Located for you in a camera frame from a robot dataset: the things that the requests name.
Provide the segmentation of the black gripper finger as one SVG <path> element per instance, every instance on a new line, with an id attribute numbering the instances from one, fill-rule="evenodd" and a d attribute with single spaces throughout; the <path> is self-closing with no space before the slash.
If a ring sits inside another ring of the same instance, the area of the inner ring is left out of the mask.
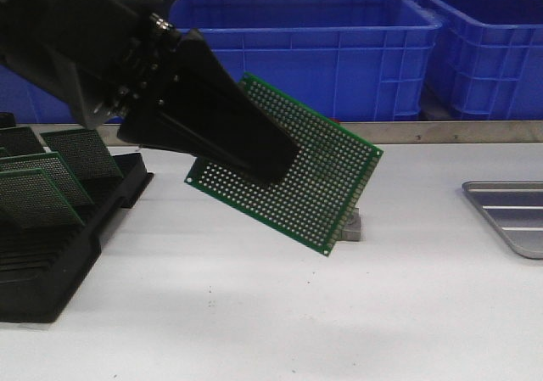
<path id="1" fill-rule="evenodd" d="M 251 101 L 196 29 L 166 54 L 118 137 L 192 154 L 262 185 L 282 181 L 299 153 L 294 139 Z"/>

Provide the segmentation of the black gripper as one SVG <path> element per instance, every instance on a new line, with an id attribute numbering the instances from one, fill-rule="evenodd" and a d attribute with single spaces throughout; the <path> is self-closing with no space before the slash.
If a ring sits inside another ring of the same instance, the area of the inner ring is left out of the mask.
<path id="1" fill-rule="evenodd" d="M 1 0 L 1 65 L 93 129 L 115 117 L 158 58 L 175 0 Z"/>

